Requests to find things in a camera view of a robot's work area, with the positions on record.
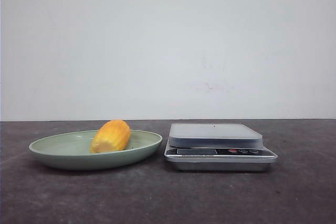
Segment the yellow corn cob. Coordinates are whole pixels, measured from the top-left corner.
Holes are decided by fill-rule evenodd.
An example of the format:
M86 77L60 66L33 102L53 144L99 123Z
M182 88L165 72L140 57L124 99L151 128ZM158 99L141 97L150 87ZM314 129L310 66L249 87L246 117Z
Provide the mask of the yellow corn cob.
M91 153L122 151L131 136L129 125L123 120L111 120L105 123L95 134L91 145Z

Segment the silver digital kitchen scale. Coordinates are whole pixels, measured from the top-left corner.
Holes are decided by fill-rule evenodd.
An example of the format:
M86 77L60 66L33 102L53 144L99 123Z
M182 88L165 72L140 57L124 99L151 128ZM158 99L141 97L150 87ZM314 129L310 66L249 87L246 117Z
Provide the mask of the silver digital kitchen scale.
M262 172L278 156L258 132L236 123L174 123L164 156L178 170Z

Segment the light green plate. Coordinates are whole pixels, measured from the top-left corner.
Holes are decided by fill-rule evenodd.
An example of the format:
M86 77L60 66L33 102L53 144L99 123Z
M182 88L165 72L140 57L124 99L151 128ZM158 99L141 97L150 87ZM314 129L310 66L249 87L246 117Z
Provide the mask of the light green plate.
M122 151L91 153L95 130L69 132L38 139L29 145L35 159L43 165L65 170L101 170L130 165L156 152L162 136L148 131L132 130Z

